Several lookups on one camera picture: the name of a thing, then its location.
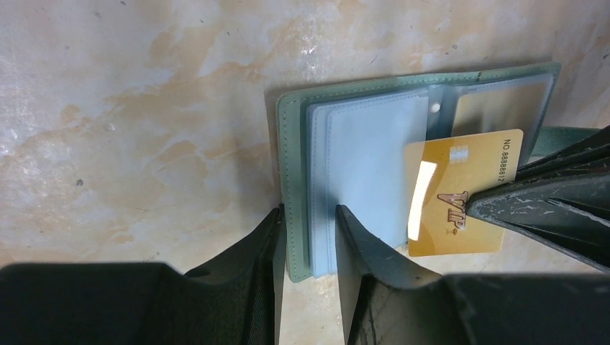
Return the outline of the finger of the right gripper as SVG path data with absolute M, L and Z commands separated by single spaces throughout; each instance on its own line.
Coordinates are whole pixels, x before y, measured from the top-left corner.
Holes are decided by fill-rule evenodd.
M 609 271 L 609 128 L 473 194 L 467 215 Z

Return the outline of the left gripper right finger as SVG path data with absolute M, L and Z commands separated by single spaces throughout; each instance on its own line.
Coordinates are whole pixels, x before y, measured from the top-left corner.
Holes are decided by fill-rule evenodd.
M 347 344 L 607 344 L 607 274 L 441 275 L 335 209 Z

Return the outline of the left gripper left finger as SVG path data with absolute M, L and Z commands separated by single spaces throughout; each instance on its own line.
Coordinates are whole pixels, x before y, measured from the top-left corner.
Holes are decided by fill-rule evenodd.
M 3 344 L 277 344 L 285 216 L 186 273 L 162 262 L 1 269 Z

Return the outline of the gold VIP credit card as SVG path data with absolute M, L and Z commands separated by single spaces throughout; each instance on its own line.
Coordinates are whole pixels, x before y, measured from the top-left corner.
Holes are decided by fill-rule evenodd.
M 520 129 L 434 139 L 405 146 L 411 257 L 500 250 L 504 228 L 466 214 L 471 197 L 516 176 Z

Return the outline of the green card holder wallet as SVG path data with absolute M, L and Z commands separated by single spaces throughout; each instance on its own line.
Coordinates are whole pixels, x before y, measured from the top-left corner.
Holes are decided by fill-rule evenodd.
M 337 270 L 334 209 L 345 204 L 392 247 L 407 241 L 403 149 L 452 136 L 458 98 L 492 83 L 548 81 L 537 128 L 524 135 L 519 164 L 585 139 L 592 129 L 542 122 L 561 66 L 548 62 L 470 72 L 402 75 L 318 86 L 276 104 L 287 270 L 293 282 Z

